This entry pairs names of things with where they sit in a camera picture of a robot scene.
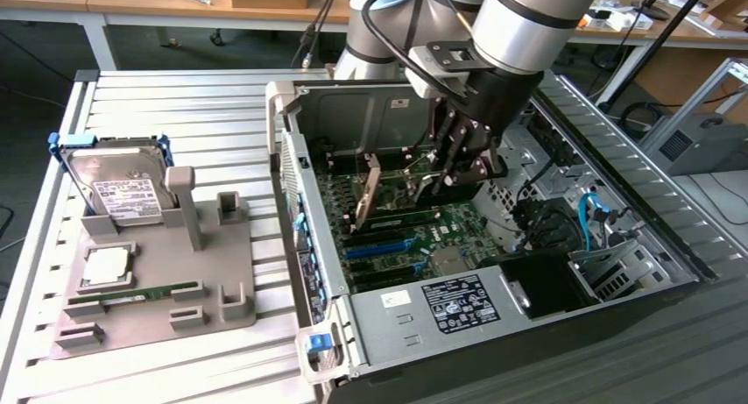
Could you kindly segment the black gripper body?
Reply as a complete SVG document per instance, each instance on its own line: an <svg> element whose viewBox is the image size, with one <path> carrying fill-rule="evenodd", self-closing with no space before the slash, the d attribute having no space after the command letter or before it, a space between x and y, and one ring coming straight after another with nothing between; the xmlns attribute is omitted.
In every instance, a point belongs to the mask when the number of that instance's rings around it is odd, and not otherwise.
<svg viewBox="0 0 748 404"><path fill-rule="evenodd" d="M543 78L544 71L533 74L513 74L500 68L472 71L465 81L467 100L456 106L460 115L485 125L492 135L501 135Z"/></svg>

